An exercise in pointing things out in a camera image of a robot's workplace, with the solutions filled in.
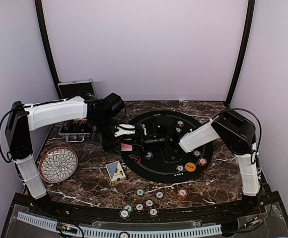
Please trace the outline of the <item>red 5 chips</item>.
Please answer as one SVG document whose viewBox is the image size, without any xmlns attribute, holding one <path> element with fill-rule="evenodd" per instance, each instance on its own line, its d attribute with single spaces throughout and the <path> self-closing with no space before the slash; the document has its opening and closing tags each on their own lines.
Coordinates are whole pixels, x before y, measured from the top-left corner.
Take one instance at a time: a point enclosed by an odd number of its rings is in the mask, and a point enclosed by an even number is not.
<svg viewBox="0 0 288 238">
<path fill-rule="evenodd" d="M 198 160 L 198 165 L 201 166 L 201 167 L 206 166 L 207 163 L 208 163 L 208 162 L 207 162 L 207 160 L 206 160 L 205 158 L 200 158 L 200 159 Z"/>
</svg>

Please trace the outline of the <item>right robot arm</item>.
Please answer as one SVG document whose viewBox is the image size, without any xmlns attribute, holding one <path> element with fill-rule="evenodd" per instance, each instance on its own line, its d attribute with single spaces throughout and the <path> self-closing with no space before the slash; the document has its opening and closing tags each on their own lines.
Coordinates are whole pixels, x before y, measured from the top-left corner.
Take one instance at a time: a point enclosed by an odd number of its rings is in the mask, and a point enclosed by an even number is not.
<svg viewBox="0 0 288 238">
<path fill-rule="evenodd" d="M 124 152 L 127 166 L 139 176 L 153 182 L 177 183 L 200 177 L 210 166 L 213 141 L 221 139 L 235 155 L 247 196 L 238 210 L 249 215 L 258 206 L 255 196 L 260 190 L 259 172 L 254 161 L 255 125 L 235 111 L 200 123 L 183 113 L 153 111 L 130 121 L 140 132 L 132 152 Z"/>
</svg>

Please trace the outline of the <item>red 5 chip stack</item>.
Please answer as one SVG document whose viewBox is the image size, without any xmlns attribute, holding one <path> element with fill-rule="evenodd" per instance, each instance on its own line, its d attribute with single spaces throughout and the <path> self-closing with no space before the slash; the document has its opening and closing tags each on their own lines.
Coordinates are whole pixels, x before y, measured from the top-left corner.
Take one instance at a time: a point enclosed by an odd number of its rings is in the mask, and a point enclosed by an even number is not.
<svg viewBox="0 0 288 238">
<path fill-rule="evenodd" d="M 185 199 L 188 196 L 188 191 L 184 188 L 178 190 L 177 192 L 177 198 L 180 200 Z"/>
</svg>

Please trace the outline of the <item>red triangle all-in marker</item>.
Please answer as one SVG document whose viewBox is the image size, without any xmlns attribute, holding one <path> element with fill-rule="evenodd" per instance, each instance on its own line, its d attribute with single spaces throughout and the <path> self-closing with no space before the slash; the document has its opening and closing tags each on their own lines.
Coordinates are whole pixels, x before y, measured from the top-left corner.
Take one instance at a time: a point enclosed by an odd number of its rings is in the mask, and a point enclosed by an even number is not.
<svg viewBox="0 0 288 238">
<path fill-rule="evenodd" d="M 141 162 L 141 157 L 139 155 L 131 154 L 129 157 L 137 162 Z"/>
</svg>

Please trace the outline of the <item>red-backed card deck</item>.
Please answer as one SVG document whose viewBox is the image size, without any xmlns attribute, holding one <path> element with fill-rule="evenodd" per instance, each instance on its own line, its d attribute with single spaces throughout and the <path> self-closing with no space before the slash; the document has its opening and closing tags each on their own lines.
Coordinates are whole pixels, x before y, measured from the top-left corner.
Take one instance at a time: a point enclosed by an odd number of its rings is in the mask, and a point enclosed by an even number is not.
<svg viewBox="0 0 288 238">
<path fill-rule="evenodd" d="M 132 151 L 133 150 L 133 145 L 132 145 L 132 140 L 129 139 L 125 139 L 122 142 L 120 142 L 121 144 L 121 151 Z"/>
</svg>

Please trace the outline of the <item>100 chips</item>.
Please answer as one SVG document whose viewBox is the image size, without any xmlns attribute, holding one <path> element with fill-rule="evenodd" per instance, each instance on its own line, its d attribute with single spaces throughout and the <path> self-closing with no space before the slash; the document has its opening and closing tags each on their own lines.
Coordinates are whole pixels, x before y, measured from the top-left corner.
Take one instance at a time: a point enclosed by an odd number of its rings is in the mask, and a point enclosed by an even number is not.
<svg viewBox="0 0 288 238">
<path fill-rule="evenodd" d="M 177 165 L 176 166 L 176 170 L 178 171 L 178 172 L 183 172 L 184 171 L 184 166 L 183 165 Z"/>
<path fill-rule="evenodd" d="M 179 127 L 183 127 L 183 126 L 184 126 L 184 122 L 181 121 L 181 120 L 179 120 L 179 121 L 177 122 L 177 125 L 178 125 Z"/>
</svg>

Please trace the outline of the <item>black orange 100 chip stack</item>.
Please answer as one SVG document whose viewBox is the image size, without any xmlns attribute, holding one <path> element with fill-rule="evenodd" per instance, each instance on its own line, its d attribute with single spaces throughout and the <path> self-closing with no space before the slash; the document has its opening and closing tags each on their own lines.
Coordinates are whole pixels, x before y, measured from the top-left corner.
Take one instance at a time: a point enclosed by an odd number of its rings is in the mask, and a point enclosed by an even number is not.
<svg viewBox="0 0 288 238">
<path fill-rule="evenodd" d="M 155 196 L 156 196 L 158 199 L 161 199 L 161 198 L 164 197 L 164 194 L 163 194 L 163 192 L 158 191 L 158 192 L 155 194 Z"/>
</svg>

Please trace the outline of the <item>orange big blind button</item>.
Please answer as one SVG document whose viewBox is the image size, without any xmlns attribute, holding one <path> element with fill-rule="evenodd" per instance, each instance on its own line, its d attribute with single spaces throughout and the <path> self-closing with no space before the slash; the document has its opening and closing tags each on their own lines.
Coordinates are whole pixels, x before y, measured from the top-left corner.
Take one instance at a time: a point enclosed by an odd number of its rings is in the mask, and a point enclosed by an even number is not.
<svg viewBox="0 0 288 238">
<path fill-rule="evenodd" d="M 194 172 L 196 170 L 196 165 L 192 162 L 188 162 L 185 164 L 185 170 L 188 172 Z"/>
</svg>

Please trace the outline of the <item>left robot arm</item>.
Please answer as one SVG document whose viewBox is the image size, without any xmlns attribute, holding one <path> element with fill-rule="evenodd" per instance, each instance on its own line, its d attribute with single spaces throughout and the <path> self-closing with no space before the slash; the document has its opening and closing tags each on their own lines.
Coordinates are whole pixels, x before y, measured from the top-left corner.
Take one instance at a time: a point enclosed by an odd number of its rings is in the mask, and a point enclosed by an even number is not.
<svg viewBox="0 0 288 238">
<path fill-rule="evenodd" d="M 104 99 L 84 93 L 37 104 L 13 103 L 5 129 L 8 155 L 16 164 L 30 195 L 37 199 L 36 209 L 44 216 L 51 216 L 55 212 L 55 205 L 44 197 L 47 191 L 35 163 L 30 133 L 59 122 L 86 119 L 95 125 L 103 137 L 110 138 L 114 136 L 113 118 L 124 107 L 124 101 L 115 93 Z"/>
</svg>

